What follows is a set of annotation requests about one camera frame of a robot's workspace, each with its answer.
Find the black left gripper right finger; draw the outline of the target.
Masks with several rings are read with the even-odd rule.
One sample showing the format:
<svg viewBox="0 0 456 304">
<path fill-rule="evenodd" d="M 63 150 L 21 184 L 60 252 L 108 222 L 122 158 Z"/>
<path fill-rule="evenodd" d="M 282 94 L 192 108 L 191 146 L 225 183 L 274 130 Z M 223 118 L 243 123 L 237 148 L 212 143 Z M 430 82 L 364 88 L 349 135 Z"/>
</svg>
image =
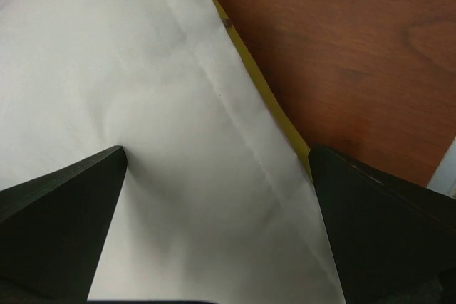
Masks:
<svg viewBox="0 0 456 304">
<path fill-rule="evenodd" d="M 311 176 L 347 303 L 453 303 L 455 200 L 325 145 Z"/>
</svg>

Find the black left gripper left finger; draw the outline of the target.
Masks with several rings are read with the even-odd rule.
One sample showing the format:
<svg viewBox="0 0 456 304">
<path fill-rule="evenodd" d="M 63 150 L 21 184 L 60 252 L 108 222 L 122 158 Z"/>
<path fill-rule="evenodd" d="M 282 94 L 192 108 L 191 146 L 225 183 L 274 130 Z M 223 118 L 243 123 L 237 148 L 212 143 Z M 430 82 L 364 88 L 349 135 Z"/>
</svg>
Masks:
<svg viewBox="0 0 456 304">
<path fill-rule="evenodd" d="M 127 165 L 114 146 L 1 191 L 2 300 L 87 300 Z"/>
</svg>

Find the white pillow with yellow edge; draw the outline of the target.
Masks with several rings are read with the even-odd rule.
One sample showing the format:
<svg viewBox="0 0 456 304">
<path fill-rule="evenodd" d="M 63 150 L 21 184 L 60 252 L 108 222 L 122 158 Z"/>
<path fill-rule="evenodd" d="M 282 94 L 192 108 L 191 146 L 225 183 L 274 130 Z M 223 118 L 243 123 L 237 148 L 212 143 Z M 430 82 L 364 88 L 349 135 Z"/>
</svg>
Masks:
<svg viewBox="0 0 456 304">
<path fill-rule="evenodd" d="M 343 302 L 311 180 L 212 0 L 1 0 L 1 185 L 113 145 L 90 298 Z"/>
</svg>

